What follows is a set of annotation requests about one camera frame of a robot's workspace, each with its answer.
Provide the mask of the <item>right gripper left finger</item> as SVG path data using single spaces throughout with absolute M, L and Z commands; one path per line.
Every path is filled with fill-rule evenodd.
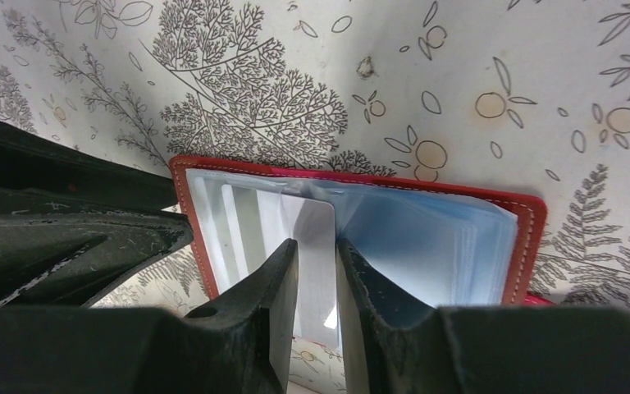
M 298 244 L 180 317 L 158 308 L 0 308 L 0 393 L 283 393 Z

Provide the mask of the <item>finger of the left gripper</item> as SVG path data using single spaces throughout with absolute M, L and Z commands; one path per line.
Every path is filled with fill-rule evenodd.
M 182 214 L 0 188 L 0 306 L 90 306 L 192 239 Z
M 122 208 L 161 210 L 177 203 L 169 178 L 81 153 L 4 122 L 0 188 Z

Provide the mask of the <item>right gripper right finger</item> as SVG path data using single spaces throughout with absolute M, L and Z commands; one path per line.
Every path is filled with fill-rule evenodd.
M 630 312 L 605 306 L 440 307 L 338 242 L 350 393 L 630 393 Z

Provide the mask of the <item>red card holder wallet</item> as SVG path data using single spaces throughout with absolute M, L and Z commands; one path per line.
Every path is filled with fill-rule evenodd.
M 234 255 L 223 185 L 329 203 L 335 245 L 350 241 L 430 306 L 522 304 L 546 224 L 546 203 L 533 195 L 186 155 L 170 169 L 210 298 L 244 279 L 232 282 L 236 269 L 226 266 Z

